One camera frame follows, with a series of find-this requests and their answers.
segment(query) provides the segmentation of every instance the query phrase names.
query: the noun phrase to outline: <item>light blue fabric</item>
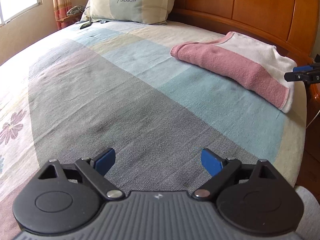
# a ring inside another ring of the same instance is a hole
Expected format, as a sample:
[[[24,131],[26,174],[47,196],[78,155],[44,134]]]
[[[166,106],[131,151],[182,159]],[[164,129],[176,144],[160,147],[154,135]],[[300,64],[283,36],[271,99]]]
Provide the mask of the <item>light blue fabric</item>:
[[[147,40],[103,57],[157,88],[256,157],[274,162],[285,114],[256,93],[232,79],[176,60],[169,48]]]
[[[119,32],[104,28],[85,28],[81,36],[74,38],[74,41],[81,43],[84,46],[92,46],[101,41],[108,40],[114,36],[120,35]]]

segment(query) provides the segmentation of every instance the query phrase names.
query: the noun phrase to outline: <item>wooden headboard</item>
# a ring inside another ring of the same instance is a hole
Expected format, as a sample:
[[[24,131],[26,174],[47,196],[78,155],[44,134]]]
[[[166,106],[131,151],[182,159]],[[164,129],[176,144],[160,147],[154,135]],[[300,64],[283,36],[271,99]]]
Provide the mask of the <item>wooden headboard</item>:
[[[304,65],[311,63],[319,0],[175,0],[168,19],[249,35],[276,45],[281,55]]]

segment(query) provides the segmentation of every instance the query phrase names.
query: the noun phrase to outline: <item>patterned bed sheet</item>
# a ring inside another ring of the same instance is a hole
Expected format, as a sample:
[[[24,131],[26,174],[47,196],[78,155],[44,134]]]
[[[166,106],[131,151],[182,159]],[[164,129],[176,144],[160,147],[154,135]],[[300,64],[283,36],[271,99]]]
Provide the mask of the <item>patterned bed sheet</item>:
[[[106,178],[130,190],[188,190],[210,175],[202,148],[245,163],[268,159],[295,184],[306,92],[284,114],[235,81],[176,60],[170,49],[223,35],[189,25],[72,25],[0,66],[0,239],[18,231],[12,202],[47,162],[108,147]]]

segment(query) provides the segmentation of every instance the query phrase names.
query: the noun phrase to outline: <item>pink flower print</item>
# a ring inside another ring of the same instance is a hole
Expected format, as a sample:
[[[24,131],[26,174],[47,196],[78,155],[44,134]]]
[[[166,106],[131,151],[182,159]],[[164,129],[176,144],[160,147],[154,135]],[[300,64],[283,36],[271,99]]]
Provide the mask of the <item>pink flower print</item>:
[[[15,139],[18,136],[18,132],[23,128],[23,124],[19,123],[26,115],[27,111],[21,110],[19,113],[13,113],[11,116],[11,122],[5,123],[0,132],[0,144],[4,142],[6,145],[9,139]]]

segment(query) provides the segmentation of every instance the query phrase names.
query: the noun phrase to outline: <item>folded towel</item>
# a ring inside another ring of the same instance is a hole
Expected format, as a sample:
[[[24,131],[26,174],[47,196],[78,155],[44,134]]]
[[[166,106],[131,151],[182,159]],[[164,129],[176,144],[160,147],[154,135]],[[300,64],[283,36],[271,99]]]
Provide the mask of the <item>folded towel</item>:
[[[275,46],[229,32],[222,39],[212,42],[176,45],[170,54],[234,79],[284,113],[291,108],[294,84],[284,80],[284,73],[292,71],[297,64],[279,55]]]

